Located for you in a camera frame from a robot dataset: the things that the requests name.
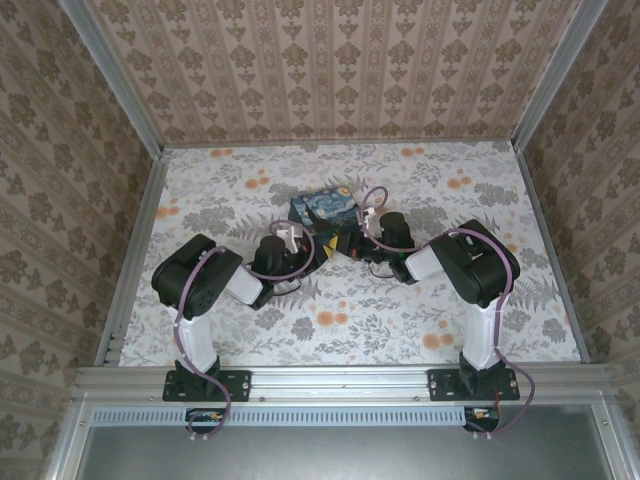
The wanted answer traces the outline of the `grey metal sheet panel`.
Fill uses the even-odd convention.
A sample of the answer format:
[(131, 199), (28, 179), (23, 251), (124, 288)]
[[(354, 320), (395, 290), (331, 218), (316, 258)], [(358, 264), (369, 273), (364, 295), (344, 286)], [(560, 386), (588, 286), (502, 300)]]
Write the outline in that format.
[(102, 426), (71, 410), (46, 480), (640, 480), (618, 409), (535, 406), (510, 430), (457, 426)]

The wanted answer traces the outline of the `small black connector board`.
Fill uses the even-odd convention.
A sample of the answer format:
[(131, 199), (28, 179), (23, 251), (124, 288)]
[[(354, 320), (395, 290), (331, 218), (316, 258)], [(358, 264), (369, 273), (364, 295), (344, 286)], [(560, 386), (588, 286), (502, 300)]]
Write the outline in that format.
[(209, 436), (221, 423), (225, 408), (192, 408), (185, 413), (185, 428), (192, 436)]
[(471, 433), (494, 432), (500, 422), (498, 407), (465, 407), (463, 428)]

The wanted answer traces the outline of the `starry night print box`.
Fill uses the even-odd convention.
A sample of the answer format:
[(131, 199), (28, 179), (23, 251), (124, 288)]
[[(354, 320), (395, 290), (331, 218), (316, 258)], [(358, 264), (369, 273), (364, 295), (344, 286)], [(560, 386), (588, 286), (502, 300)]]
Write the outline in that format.
[(288, 219), (312, 235), (332, 236), (357, 231), (361, 209), (346, 187), (300, 194), (289, 202)]

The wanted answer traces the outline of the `aluminium side frame rail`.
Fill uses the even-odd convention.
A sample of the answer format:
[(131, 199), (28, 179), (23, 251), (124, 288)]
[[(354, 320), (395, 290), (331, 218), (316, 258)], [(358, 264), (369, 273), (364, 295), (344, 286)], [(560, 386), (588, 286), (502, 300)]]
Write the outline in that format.
[(164, 149), (151, 165), (126, 255), (120, 270), (103, 334), (96, 353), (96, 367), (117, 367), (143, 272), (155, 217), (168, 172), (170, 152)]
[(521, 150), (514, 149), (514, 154), (515, 154), (515, 158), (516, 158), (521, 176), (524, 181), (524, 185), (528, 192), (528, 196), (531, 202), (531, 208), (534, 212), (538, 229), (540, 231), (540, 235), (541, 235), (544, 247), (546, 249), (547, 256), (549, 258), (550, 266), (554, 274), (557, 288), (559, 290), (559, 295), (562, 300), (565, 313), (567, 315), (567, 319), (569, 322), (569, 326), (571, 328), (572, 335), (576, 342), (577, 351), (580, 355), (580, 360), (582, 363), (589, 364), (591, 362), (591, 358), (590, 358), (584, 337), (581, 332), (581, 328), (580, 328), (578, 318), (576, 316), (575, 308), (573, 306), (573, 303), (569, 294), (569, 290), (567, 287), (567, 283), (564, 279), (562, 268), (556, 254), (556, 251), (551, 239), (551, 235), (549, 233), (544, 212), (540, 204), (531, 173), (529, 171), (523, 152)]

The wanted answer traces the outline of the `floral patterned table covering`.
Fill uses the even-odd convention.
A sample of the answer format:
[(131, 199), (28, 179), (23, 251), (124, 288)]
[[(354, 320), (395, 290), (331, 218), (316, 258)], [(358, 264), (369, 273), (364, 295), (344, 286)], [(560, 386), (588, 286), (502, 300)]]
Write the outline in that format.
[[(251, 260), (293, 197), (347, 188), (401, 212), (422, 243), (476, 219), (517, 258), (521, 274), (501, 315), (500, 348), (515, 362), (580, 358), (516, 155), (507, 141), (174, 149), (129, 320), (121, 365), (169, 366), (172, 314), (154, 270), (196, 234)], [(231, 366), (446, 363), (466, 334), (465, 305), (444, 275), (415, 285), (336, 254), (253, 310), (222, 295), (209, 313)]]

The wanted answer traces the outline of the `aluminium frame rail with mounts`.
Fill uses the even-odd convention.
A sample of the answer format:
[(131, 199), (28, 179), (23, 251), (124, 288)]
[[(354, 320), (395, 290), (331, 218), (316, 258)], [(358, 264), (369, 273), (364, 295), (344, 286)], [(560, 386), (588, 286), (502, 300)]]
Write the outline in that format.
[[(249, 366), (248, 403), (264, 406), (410, 406), (430, 402), (432, 370), (446, 364), (394, 366)], [(610, 401), (606, 368), (595, 364), (525, 363), (535, 383), (532, 404)], [(78, 371), (71, 405), (162, 405), (168, 367), (86, 367)]]

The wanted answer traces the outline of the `thin aluminium rail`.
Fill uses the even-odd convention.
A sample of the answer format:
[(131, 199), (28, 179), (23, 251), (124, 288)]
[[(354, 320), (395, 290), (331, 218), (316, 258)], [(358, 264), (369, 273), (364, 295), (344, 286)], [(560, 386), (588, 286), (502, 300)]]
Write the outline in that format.
[(513, 145), (507, 137), (488, 138), (391, 138), (391, 139), (306, 139), (306, 140), (267, 140), (267, 141), (229, 141), (209, 143), (166, 143), (162, 151), (200, 148), (239, 148), (239, 147), (280, 147), (280, 146), (321, 146), (321, 145), (358, 145), (358, 144), (419, 144), (419, 143), (477, 143), (506, 142)]

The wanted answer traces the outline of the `aluminium corner post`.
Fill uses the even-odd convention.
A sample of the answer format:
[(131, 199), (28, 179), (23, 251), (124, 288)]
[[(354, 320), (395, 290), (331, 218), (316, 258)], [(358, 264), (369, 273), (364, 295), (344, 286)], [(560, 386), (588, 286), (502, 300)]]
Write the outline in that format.
[(162, 156), (164, 142), (145, 106), (117, 59), (107, 36), (85, 0), (59, 0), (66, 15), (84, 42), (94, 62), (126, 113), (139, 139), (153, 160)]
[(516, 153), (521, 153), (531, 140), (607, 2), (580, 1), (512, 135), (512, 146)]

